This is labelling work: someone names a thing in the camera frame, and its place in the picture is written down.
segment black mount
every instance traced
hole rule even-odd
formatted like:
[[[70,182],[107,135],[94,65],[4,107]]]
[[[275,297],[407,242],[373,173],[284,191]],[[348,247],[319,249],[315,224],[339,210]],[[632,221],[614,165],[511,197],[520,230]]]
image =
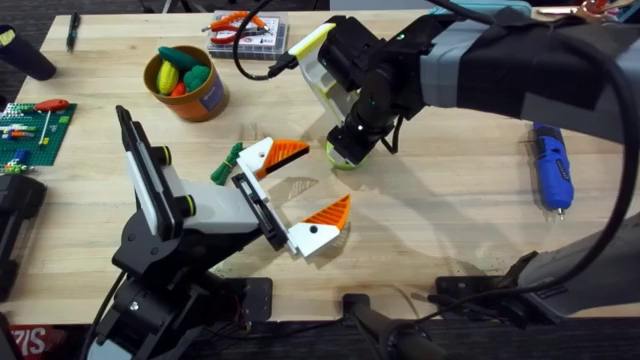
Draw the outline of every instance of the black mount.
[[[13,249],[25,220],[38,213],[47,188],[41,182],[20,174],[0,176],[0,301],[9,298],[18,274]]]
[[[472,355],[448,352],[431,341],[414,321],[393,320],[371,309],[369,296],[345,294],[342,297],[345,325],[355,325],[382,356],[389,360],[475,360]]]
[[[446,308],[456,300],[486,291],[517,287],[522,270],[538,253],[521,257],[504,276],[440,276],[436,278],[436,294],[428,300],[438,309]],[[520,295],[492,296],[472,301],[442,314],[444,319],[471,321],[499,320],[524,329],[528,325],[551,325],[554,322],[526,297]]]

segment wooden tabletop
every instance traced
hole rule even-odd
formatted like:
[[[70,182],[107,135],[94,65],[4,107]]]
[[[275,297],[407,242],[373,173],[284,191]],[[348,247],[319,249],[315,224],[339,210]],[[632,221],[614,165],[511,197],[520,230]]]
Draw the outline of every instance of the wooden tabletop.
[[[389,38],[422,11],[353,12]],[[332,14],[290,13],[289,45]],[[502,274],[531,250],[551,250],[600,230],[618,187],[621,147],[565,132],[575,201],[565,220],[540,208],[527,122],[486,113],[425,108],[407,123],[400,152],[381,146],[361,168],[332,170],[323,150],[331,121],[299,70],[268,82],[243,78],[215,60],[230,89],[216,119],[176,118],[144,87],[142,71],[159,46],[203,46],[210,14],[87,15],[75,52],[65,51],[69,17],[58,16],[42,46],[55,78],[27,79],[18,102],[65,98],[78,110],[53,167],[37,178],[46,204],[27,235],[11,300],[14,323],[90,322],[119,270],[111,257],[135,210],[114,107],[128,108],[151,142],[168,145],[178,173],[209,182],[237,141],[301,139],[311,153],[262,181],[290,223],[351,193],[346,236],[308,260],[274,252],[259,239],[216,268],[225,276],[273,279],[276,320],[332,319],[344,293],[362,292],[390,317],[415,318],[440,275]],[[245,61],[253,73],[270,62]],[[581,315],[639,315],[629,305]]]

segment blue screwdriver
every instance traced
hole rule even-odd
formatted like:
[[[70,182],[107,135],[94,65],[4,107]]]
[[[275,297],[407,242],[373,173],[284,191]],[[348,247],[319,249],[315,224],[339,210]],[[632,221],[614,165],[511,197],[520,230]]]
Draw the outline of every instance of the blue screwdriver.
[[[563,220],[565,210],[573,201],[573,185],[564,140],[560,129],[552,126],[534,123],[533,130],[538,148],[536,166],[542,202],[548,209],[555,210],[560,215],[560,220]]]

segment yellow tape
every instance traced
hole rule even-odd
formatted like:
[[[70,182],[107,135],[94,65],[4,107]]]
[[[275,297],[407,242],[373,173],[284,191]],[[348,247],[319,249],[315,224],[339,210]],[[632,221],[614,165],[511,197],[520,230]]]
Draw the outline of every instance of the yellow tape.
[[[0,44],[2,44],[2,46],[6,46],[15,37],[16,37],[16,33],[13,30],[7,30],[7,31],[3,32],[2,34],[0,34]]]
[[[304,58],[313,49],[322,45],[324,40],[327,38],[327,33],[334,27],[336,27],[336,24],[333,23],[325,23],[318,26],[311,32],[311,34],[305,36],[304,39],[300,40],[291,49],[289,49],[288,53],[295,56],[298,60]]]

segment red object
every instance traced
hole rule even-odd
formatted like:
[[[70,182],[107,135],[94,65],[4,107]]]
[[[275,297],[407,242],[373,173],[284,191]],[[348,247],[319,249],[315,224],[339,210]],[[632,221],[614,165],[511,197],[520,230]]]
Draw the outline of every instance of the red object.
[[[69,102],[63,99],[51,99],[39,102],[33,108],[37,111],[58,111],[69,107]]]
[[[246,18],[247,15],[249,15],[248,11],[236,11],[236,12],[234,12],[232,14],[229,14],[229,15],[223,17],[222,19],[220,19],[218,21],[212,22],[211,24],[209,24],[209,27],[211,27],[211,29],[213,31],[214,27],[218,27],[220,25],[229,25],[233,21],[242,20],[242,19]],[[267,25],[257,16],[254,16],[253,19],[251,19],[251,22],[253,22],[258,27],[261,27],[261,28],[267,27]]]
[[[25,360],[40,360],[67,339],[64,330],[51,325],[11,325],[9,330]]]
[[[218,31],[233,31],[236,32],[238,31],[238,27],[237,26],[233,26],[233,25],[219,25],[219,26],[212,26],[211,27],[211,31],[212,32],[218,32]],[[257,29],[257,30],[253,30],[253,29],[245,29],[245,31],[242,33],[241,38],[245,37],[245,36],[255,36],[255,35],[262,35],[265,32],[267,32],[265,29]],[[215,38],[212,37],[211,38],[211,42],[214,44],[231,44],[233,42],[233,40],[235,40],[236,35],[233,34],[231,36],[227,36],[224,38]]]
[[[182,96],[187,93],[187,87],[184,85],[182,81],[180,81],[173,91],[171,92],[171,97]]]

